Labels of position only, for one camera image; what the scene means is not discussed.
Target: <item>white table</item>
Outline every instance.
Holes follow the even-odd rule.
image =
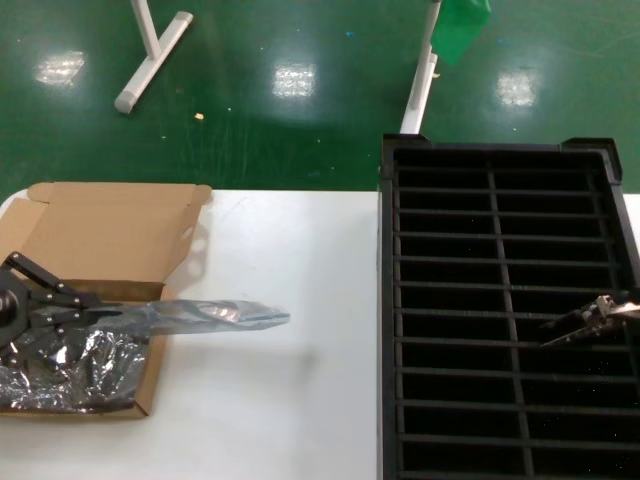
[[[625,200],[638,241],[640,195]],[[376,478],[377,201],[215,192],[169,283],[279,304],[292,322],[174,338],[145,420],[0,418],[3,478]]]

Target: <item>white metal stand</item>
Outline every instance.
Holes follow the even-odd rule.
[[[149,85],[162,62],[167,58],[169,52],[171,52],[193,20],[193,15],[190,13],[176,13],[167,29],[158,39],[147,0],[131,0],[131,5],[140,27],[144,47],[147,50],[147,58],[142,61],[142,65],[138,67],[127,86],[116,98],[116,109],[122,113],[131,112],[131,109],[140,98],[140,95],[142,95],[142,92],[144,92],[144,89]]]
[[[400,133],[420,133],[420,125],[424,116],[424,109],[427,106],[427,98],[431,89],[431,80],[433,72],[436,69],[438,56],[431,52],[431,37],[438,20],[440,12],[440,4],[442,0],[430,0],[427,9],[427,25],[422,38],[422,47],[420,50],[420,58],[418,59],[418,68],[416,69],[413,85],[411,86],[411,94],[407,109],[404,112]]]

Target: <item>green cloth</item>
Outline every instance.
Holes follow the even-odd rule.
[[[431,39],[434,53],[447,63],[457,63],[490,15],[489,0],[442,0]]]

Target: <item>cardboard box flap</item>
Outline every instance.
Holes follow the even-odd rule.
[[[23,198],[14,198],[4,215],[0,217],[0,263],[7,256],[20,250],[40,221],[46,205],[30,202]]]
[[[146,205],[202,205],[210,196],[207,185],[153,183],[37,183],[29,187],[31,200],[43,203],[110,203]]]
[[[3,217],[2,231],[11,233],[0,249],[20,250],[60,278],[163,282],[188,254],[210,192],[206,185],[33,185],[30,200],[14,201]]]

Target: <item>metal tool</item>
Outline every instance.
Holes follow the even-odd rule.
[[[27,277],[23,281],[15,272]],[[56,337],[92,328],[130,335],[177,335],[263,330],[287,323],[277,308],[244,301],[154,301],[104,303],[95,293],[64,284],[24,255],[13,252],[0,265],[0,359],[11,364]]]
[[[545,323],[539,329],[543,347],[594,340],[621,330],[628,321],[640,321],[640,291],[600,295],[593,302]]]

